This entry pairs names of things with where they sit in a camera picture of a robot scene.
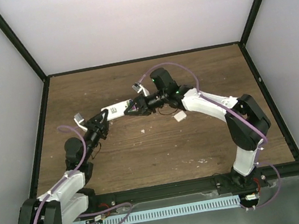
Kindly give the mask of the white battery cover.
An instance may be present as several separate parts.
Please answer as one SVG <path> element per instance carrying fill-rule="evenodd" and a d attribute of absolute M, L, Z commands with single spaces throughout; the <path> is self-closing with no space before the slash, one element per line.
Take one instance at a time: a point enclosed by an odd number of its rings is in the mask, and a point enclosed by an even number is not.
<path fill-rule="evenodd" d="M 177 122 L 181 122 L 182 120 L 184 120 L 185 118 L 187 118 L 187 114 L 184 111 L 180 111 L 177 112 L 173 118 L 177 121 Z"/>

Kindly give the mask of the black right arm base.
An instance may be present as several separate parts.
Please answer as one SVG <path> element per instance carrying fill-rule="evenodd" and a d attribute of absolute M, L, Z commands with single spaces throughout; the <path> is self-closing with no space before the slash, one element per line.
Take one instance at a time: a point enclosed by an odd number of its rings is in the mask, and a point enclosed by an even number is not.
<path fill-rule="evenodd" d="M 235 193 L 242 191 L 251 191 L 257 187 L 268 185 L 266 180 L 261 178 L 261 172 L 254 168 L 251 174 L 242 176 L 238 172 L 226 174 L 213 174 L 217 190 L 224 193 Z"/>

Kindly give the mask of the white remote control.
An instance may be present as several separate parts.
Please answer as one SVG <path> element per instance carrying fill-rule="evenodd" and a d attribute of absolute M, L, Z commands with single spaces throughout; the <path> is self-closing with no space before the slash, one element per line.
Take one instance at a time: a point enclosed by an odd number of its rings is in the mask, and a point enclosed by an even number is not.
<path fill-rule="evenodd" d="M 126 109 L 126 102 L 128 100 L 121 101 L 119 103 L 111 104 L 107 107 L 102 108 L 101 111 L 103 111 L 105 109 L 108 110 L 108 116 L 107 116 L 108 121 L 111 121 L 111 120 L 117 119 L 119 117 L 122 117 L 122 116 L 124 116 L 124 111 Z"/>

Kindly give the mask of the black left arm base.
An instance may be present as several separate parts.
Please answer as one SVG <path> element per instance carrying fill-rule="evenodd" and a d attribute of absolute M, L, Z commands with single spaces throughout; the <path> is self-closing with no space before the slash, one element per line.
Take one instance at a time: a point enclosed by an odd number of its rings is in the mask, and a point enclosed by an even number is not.
<path fill-rule="evenodd" d="M 87 196 L 88 206 L 85 211 L 79 214 L 79 218 L 89 218 L 95 217 L 97 215 L 111 212 L 117 210 L 120 207 L 132 207 L 132 204 L 129 202 L 117 203 L 112 196 L 101 197 L 95 194 L 94 189 L 83 188 L 78 190 L 79 194 Z"/>

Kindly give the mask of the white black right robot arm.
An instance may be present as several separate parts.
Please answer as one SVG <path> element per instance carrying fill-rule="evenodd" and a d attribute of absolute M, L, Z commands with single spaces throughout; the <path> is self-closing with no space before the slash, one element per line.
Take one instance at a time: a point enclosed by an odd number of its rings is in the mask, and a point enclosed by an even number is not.
<path fill-rule="evenodd" d="M 178 84 L 164 68 L 150 73 L 156 92 L 149 94 L 141 82 L 133 88 L 138 96 L 129 102 L 125 116 L 149 116 L 164 105 L 181 111 L 199 112 L 227 124 L 237 152 L 233 163 L 233 185 L 245 190 L 253 182 L 251 173 L 257 165 L 257 154 L 267 143 L 271 122 L 258 103 L 250 95 L 239 97 L 218 96 L 201 92 L 199 86 Z"/>

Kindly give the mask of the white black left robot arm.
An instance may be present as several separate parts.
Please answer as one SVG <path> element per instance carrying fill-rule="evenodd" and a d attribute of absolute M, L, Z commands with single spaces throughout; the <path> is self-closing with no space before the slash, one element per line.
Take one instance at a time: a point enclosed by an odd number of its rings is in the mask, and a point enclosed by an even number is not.
<path fill-rule="evenodd" d="M 60 131 L 76 134 L 64 144 L 66 171 L 43 195 L 24 201 L 18 224 L 71 224 L 83 214 L 96 214 L 98 201 L 89 197 L 91 191 L 85 186 L 93 171 L 89 158 L 109 132 L 108 114 L 107 109 L 102 109 L 88 120 L 77 114 L 76 127 L 59 126 Z"/>

